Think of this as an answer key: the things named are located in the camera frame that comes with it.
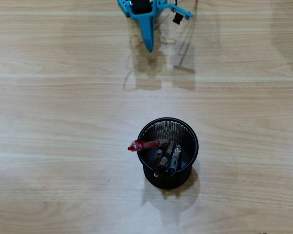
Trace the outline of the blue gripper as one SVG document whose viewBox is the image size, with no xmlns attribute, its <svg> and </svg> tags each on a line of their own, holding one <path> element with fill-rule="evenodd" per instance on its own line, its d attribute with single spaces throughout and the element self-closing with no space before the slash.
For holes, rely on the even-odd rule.
<svg viewBox="0 0 293 234">
<path fill-rule="evenodd" d="M 130 0 L 129 7 L 130 18 L 138 20 L 145 47 L 152 53 L 157 2 L 156 0 Z"/>
</svg>

